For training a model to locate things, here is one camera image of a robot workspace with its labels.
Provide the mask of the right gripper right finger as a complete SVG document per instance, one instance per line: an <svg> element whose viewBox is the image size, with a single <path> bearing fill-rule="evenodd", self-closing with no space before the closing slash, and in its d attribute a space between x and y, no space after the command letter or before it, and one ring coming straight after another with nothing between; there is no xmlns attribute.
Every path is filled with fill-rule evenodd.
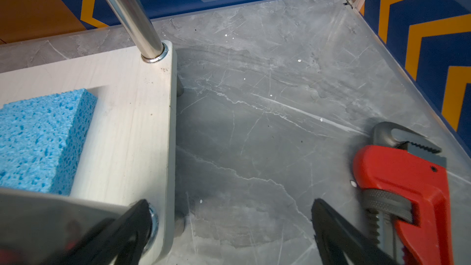
<svg viewBox="0 0 471 265"><path fill-rule="evenodd" d="M395 265L325 200L316 199L311 208L315 240L324 265Z"/></svg>

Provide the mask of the blue cellulose sponge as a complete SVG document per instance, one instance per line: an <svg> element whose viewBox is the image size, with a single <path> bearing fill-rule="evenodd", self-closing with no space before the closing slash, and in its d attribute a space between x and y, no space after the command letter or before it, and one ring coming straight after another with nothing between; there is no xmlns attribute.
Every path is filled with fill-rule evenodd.
<svg viewBox="0 0 471 265"><path fill-rule="evenodd" d="M1 187L68 196L98 99L86 89L1 108Z"/></svg>

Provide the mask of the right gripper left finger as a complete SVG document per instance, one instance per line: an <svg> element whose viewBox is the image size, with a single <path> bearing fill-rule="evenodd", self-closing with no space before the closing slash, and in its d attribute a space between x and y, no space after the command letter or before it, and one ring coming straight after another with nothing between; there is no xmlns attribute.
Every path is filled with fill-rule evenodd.
<svg viewBox="0 0 471 265"><path fill-rule="evenodd" d="M99 222L62 257L64 265L137 265L152 238L147 200L137 201L117 219Z"/></svg>

